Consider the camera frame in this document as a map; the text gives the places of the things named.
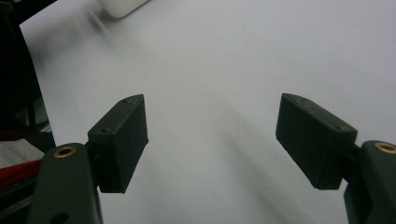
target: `white object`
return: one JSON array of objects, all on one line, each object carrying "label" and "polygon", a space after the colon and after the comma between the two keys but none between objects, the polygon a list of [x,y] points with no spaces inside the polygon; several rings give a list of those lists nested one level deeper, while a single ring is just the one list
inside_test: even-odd
[{"label": "white object", "polygon": [[98,0],[102,7],[115,18],[126,16],[147,1],[148,0]]},{"label": "white object", "polygon": [[0,142],[0,168],[35,161],[43,158],[44,153],[25,139]]}]

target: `red object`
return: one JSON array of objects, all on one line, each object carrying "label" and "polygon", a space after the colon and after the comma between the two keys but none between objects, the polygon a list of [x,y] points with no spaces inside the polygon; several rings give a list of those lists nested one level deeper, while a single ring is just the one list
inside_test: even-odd
[{"label": "red object", "polygon": [[41,160],[29,161],[0,169],[0,190],[9,188],[23,179],[37,175]]}]

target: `screw hole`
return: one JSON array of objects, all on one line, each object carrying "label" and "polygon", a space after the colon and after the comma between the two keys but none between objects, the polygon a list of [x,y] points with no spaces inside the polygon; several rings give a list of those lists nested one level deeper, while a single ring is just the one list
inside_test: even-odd
[{"label": "screw hole", "polygon": [[62,224],[65,223],[69,218],[70,216],[66,212],[58,213],[51,218],[49,224]]},{"label": "screw hole", "polygon": [[376,143],[375,147],[383,152],[396,154],[396,146],[388,143]]},{"label": "screw hole", "polygon": [[68,156],[73,155],[76,152],[74,147],[63,147],[58,149],[55,154],[53,155],[55,158],[65,158]]},{"label": "screw hole", "polygon": [[110,132],[110,129],[102,129],[100,132],[101,132],[101,133],[109,133],[109,132]]}]

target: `white table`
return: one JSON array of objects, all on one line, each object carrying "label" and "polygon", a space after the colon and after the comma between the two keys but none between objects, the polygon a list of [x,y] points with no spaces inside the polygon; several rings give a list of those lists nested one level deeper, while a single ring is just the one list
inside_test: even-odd
[{"label": "white table", "polygon": [[21,28],[58,145],[146,97],[149,143],[105,223],[347,223],[276,141],[280,95],[396,142],[396,2],[153,0],[111,20],[59,0]]}]

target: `white surface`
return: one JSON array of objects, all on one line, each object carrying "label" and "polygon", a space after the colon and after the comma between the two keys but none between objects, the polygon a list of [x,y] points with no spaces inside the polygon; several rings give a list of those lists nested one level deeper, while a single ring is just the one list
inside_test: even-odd
[{"label": "white surface", "polygon": [[115,18],[127,15],[147,1],[148,0],[98,0],[102,7]]},{"label": "white surface", "polygon": [[0,169],[28,161],[40,160],[44,153],[24,139],[0,142]]},{"label": "white surface", "polygon": [[396,3],[59,0],[22,25],[58,145],[144,93],[149,143],[106,223],[347,223],[275,138],[282,92],[396,142]]}]

